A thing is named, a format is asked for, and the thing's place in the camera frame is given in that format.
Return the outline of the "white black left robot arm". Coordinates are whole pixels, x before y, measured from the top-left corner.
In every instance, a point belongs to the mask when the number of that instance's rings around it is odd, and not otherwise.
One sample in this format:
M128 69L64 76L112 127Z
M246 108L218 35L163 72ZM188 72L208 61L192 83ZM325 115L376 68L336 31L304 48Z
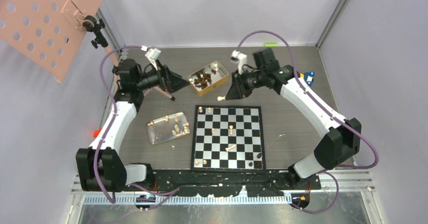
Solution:
M121 192L135 183L141 190L150 190L155 183L148 163L124 165L119 150L133 119L138 114L146 90L159 87L169 94L187 86L189 81L171 71L160 61L148 72L134 59L126 59L112 72L119 77L119 89L112 109L100 133L88 148L76 153L81 188L84 191Z

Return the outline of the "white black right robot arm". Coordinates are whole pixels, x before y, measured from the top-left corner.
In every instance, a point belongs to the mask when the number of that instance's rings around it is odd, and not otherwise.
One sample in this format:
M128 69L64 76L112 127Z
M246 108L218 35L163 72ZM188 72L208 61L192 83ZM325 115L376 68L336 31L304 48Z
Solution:
M305 80L294 74L291 65L280 66L271 48L253 53L254 69L245 70L247 55L235 50L231 62L237 65L232 73L231 87L218 100L247 98L254 89L267 87L291 102L314 126L321 137L314 151L288 168L291 187L301 189L308 177L323 170L331 170L356 155L360 150L361 123L346 119L329 107Z

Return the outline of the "black white chessboard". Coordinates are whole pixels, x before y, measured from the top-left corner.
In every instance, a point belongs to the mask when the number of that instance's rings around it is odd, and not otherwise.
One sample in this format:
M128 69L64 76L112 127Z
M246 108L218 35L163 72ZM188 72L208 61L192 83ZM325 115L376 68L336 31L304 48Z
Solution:
M232 136L229 125L234 128ZM226 152L233 144L236 148ZM255 161L262 163L261 169L255 168ZM266 170L261 106L196 105L190 168L205 172Z

